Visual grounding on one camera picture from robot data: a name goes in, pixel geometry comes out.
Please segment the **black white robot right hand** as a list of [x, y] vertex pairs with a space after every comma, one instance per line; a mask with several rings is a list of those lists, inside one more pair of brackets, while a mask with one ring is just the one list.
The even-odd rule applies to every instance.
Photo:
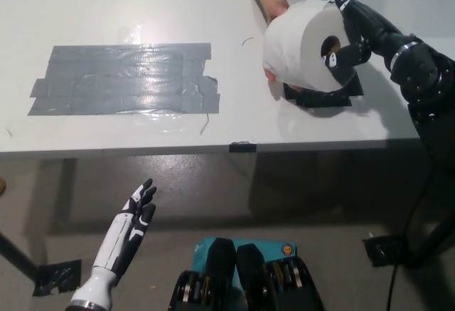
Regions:
[[349, 40], [347, 46], [322, 56], [324, 65], [336, 79], [349, 75], [354, 67], [369, 61], [372, 54], [381, 56], [392, 71], [402, 47], [414, 38], [403, 34], [376, 10], [358, 0], [325, 0], [340, 11]]

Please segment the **person's bare hand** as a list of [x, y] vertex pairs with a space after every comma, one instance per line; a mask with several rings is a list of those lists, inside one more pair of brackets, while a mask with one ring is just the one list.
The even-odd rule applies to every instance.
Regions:
[[[289, 3], [287, 1], [275, 1], [267, 8], [266, 11], [266, 21], [267, 25], [270, 25], [275, 18], [284, 14], [289, 8]], [[273, 74], [270, 70], [264, 68], [264, 74], [270, 83], [274, 83], [276, 81], [276, 75]]]

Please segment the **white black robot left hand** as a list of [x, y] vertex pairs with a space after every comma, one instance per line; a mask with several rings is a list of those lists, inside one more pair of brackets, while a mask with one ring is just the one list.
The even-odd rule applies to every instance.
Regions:
[[111, 310], [112, 289], [126, 273], [149, 228], [156, 187], [147, 179], [114, 217], [97, 252], [88, 280], [71, 297], [67, 310]]

